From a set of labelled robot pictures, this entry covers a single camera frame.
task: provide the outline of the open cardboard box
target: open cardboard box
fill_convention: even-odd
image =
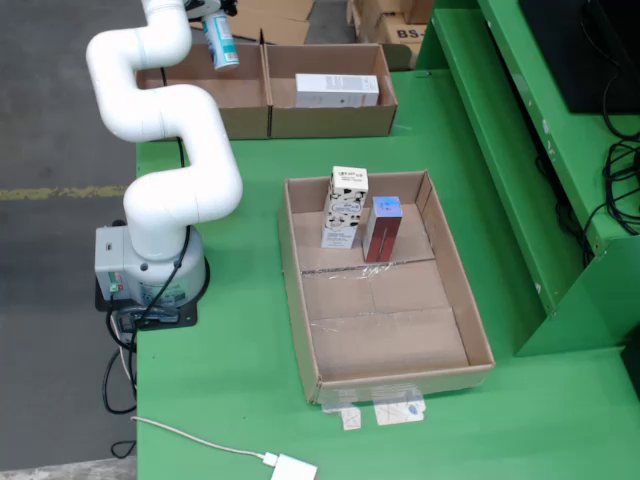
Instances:
[[[269,95],[262,48],[237,44],[236,49],[240,65],[216,72],[207,46],[194,45],[182,63],[165,68],[167,83],[197,85],[209,92],[220,107],[229,138],[267,138]],[[136,81],[142,89],[162,86],[159,69],[137,72]]]
[[[373,174],[373,196],[398,196],[403,219],[389,264],[320,248],[329,178],[288,179],[280,244],[306,398],[399,400],[480,384],[495,366],[475,299],[426,171]]]
[[[379,45],[266,45],[272,138],[389,135],[398,107]],[[296,108],[296,73],[376,75],[375,107]]]

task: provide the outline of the small product box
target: small product box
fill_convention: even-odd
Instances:
[[[367,229],[362,239],[365,262],[389,262],[402,221],[398,197],[373,197]]]
[[[333,167],[324,204],[322,248],[351,248],[369,180],[365,168]]]
[[[375,107],[379,94],[375,75],[296,74],[296,108]]]

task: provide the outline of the white robotic arm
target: white robotic arm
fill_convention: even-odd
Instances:
[[[100,114],[114,135],[130,142],[184,140],[191,166],[139,178],[124,200],[134,249],[149,260],[164,260],[180,252],[187,225],[233,211],[242,181],[211,95],[190,85],[137,88],[135,70],[175,65],[191,48],[183,0],[142,5],[148,26],[97,35],[87,63]]]
[[[242,179],[211,95],[192,85],[140,90],[135,81],[136,70],[182,61],[192,41],[188,18],[207,17],[221,3],[235,9],[234,0],[142,0],[146,27],[100,33],[87,48],[107,128],[129,142],[180,137],[190,163],[138,178],[124,197],[127,226],[97,230],[96,275],[105,300],[148,305],[174,270],[187,227],[228,215],[242,197]],[[184,304],[205,283],[194,228],[190,239],[182,268],[158,304]]]

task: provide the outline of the gray floor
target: gray floor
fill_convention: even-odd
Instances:
[[[0,19],[3,471],[106,458],[134,436],[102,407],[114,345],[93,308],[94,229],[122,217],[122,199],[53,189],[134,178],[134,146],[102,125],[84,51],[96,33],[144,16],[135,0],[0,0]],[[344,0],[319,0],[311,24],[309,43],[354,41]],[[131,401],[120,369],[112,386],[114,403]]]

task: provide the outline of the power adapter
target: power adapter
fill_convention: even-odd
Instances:
[[[262,463],[274,467],[271,480],[314,480],[318,467],[287,455],[265,453]]]

